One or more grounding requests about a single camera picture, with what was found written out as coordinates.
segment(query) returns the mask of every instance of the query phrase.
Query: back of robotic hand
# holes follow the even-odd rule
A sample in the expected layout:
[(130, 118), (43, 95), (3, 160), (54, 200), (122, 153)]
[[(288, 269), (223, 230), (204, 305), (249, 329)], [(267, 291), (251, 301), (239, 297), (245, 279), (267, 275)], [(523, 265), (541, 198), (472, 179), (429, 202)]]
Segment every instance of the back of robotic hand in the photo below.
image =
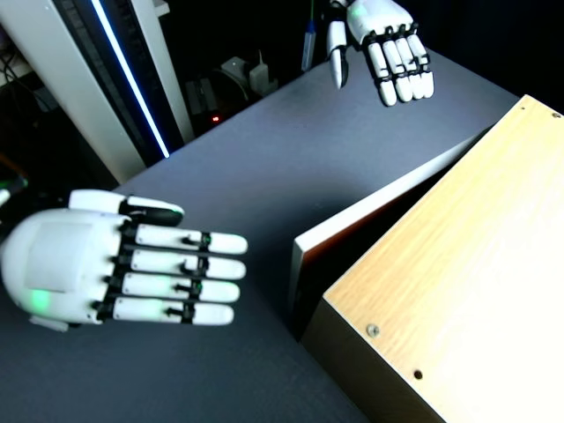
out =
[(142, 197), (82, 189), (68, 209), (41, 211), (6, 239), (0, 264), (32, 323), (65, 331), (107, 319), (224, 325), (247, 251), (232, 234), (179, 229), (184, 211)]
[(393, 106), (434, 92), (429, 55), (412, 16), (392, 0), (329, 0), (327, 55), (337, 89), (346, 84), (348, 32), (361, 48), (382, 102)]

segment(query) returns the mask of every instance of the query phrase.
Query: square panel on robotic hand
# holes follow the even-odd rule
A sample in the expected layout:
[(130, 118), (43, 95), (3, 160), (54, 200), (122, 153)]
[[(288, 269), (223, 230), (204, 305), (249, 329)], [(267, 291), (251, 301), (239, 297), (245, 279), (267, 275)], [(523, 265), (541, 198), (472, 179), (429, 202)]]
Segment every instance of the square panel on robotic hand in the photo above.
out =
[(183, 210), (146, 198), (81, 190), (69, 207), (24, 220), (4, 246), (4, 283), (32, 323), (233, 321), (227, 303), (239, 299), (233, 281), (246, 269), (213, 254), (245, 253), (244, 238), (171, 227)]
[(345, 86), (346, 30), (361, 48), (386, 106), (429, 98), (434, 93), (429, 54), (412, 16), (392, 0), (331, 0), (327, 54), (337, 88)]

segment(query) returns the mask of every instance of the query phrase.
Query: gray tabletop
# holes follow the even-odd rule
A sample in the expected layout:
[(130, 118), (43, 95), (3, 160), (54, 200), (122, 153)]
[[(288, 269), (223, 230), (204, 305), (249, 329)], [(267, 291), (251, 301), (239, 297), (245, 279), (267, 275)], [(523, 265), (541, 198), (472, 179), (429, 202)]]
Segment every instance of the gray tabletop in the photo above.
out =
[(340, 92), (317, 67), (119, 188), (181, 205), (183, 227), (249, 239), (234, 323), (59, 334), (0, 293), (2, 422), (366, 421), (286, 328), (293, 238), (479, 133), (516, 97), (434, 54), (434, 97), (385, 108), (364, 58), (349, 59)]

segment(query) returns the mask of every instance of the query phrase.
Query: blue-white light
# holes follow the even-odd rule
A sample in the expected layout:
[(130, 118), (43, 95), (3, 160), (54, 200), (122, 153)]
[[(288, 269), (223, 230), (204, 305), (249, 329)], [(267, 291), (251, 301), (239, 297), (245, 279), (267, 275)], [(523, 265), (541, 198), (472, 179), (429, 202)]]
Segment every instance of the blue-white light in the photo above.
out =
[(149, 123), (149, 126), (151, 127), (151, 131), (152, 131), (153, 135), (157, 139), (157, 143), (159, 143), (160, 150), (162, 151), (165, 158), (168, 158), (169, 154), (168, 154), (167, 147), (165, 146), (165, 143), (162, 140), (162, 137), (160, 136), (160, 133), (159, 133), (159, 130), (157, 129), (157, 125), (155, 124), (155, 121), (152, 119), (151, 112), (149, 112), (149, 108), (147, 107), (147, 104), (145, 103), (145, 99), (143, 98), (143, 95), (141, 95), (141, 92), (139, 91), (139, 87), (137, 86), (137, 82), (136, 82), (135, 78), (133, 78), (133, 74), (131, 73), (130, 66), (127, 63), (127, 60), (125, 60), (125, 56), (123, 55), (122, 48), (120, 47), (119, 43), (117, 42), (117, 39), (114, 35), (114, 30), (112, 29), (112, 26), (109, 24), (108, 17), (106, 16), (106, 13), (104, 12), (104, 8), (100, 4), (100, 0), (92, 0), (92, 4), (94, 6), (94, 9), (96, 10), (96, 14), (98, 15), (98, 19), (100, 20), (100, 23), (102, 24), (102, 27), (104, 28), (104, 32), (106, 33), (106, 36), (108, 37), (109, 43), (112, 45), (112, 48), (114, 49), (115, 56), (117, 57), (117, 60), (119, 61), (120, 65), (122, 66), (123, 73), (125, 74), (125, 77), (127, 78), (128, 82), (130, 83), (131, 90), (133, 90), (133, 93), (135, 94), (135, 98), (137, 99), (137, 102), (139, 103), (141, 110), (143, 110), (143, 114), (145, 115), (145, 119), (147, 120), (147, 123)]

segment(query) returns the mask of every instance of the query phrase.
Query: metal screw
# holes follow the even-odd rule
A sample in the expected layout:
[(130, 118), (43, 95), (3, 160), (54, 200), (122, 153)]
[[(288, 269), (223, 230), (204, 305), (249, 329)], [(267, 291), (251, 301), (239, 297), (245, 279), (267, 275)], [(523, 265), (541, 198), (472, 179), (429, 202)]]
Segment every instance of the metal screw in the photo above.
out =
[(373, 323), (370, 323), (367, 326), (367, 334), (371, 337), (371, 338), (376, 338), (379, 334), (380, 334), (380, 328), (378, 326), (376, 326)]

